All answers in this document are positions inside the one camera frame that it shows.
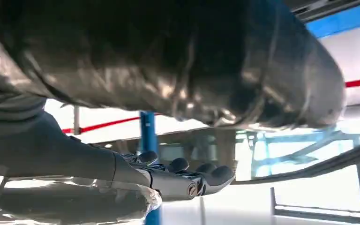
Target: car lift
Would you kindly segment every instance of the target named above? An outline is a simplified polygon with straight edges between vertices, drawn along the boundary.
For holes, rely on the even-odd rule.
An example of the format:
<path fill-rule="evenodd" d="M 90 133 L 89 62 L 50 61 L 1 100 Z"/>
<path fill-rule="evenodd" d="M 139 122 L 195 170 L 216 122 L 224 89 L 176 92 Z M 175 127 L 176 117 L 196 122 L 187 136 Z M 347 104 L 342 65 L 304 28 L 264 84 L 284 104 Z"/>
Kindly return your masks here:
<path fill-rule="evenodd" d="M 157 135 L 155 134 L 155 115 L 153 112 L 140 112 L 140 129 L 141 129 L 141 152 L 153 151 L 158 154 Z M 160 225 L 160 209 L 151 211 L 146 219 L 146 225 Z"/>

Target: robotic finger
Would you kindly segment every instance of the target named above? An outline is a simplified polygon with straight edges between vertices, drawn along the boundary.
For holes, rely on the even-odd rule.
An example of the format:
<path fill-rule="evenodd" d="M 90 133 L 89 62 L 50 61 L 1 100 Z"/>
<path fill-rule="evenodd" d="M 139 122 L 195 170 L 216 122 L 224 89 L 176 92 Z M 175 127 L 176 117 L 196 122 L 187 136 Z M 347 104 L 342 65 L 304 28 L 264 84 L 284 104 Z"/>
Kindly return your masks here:
<path fill-rule="evenodd" d="M 150 183 L 149 187 L 158 191 L 163 201 L 190 200 L 196 196 L 214 194 L 235 178 L 227 166 L 216 168 L 212 164 L 203 164 L 194 172 L 188 171 L 189 163 L 184 158 L 177 158 L 168 166 L 143 163 L 152 159 L 156 161 L 158 157 L 151 152 L 139 156 L 124 155 L 123 158 L 135 172 L 144 175 Z"/>

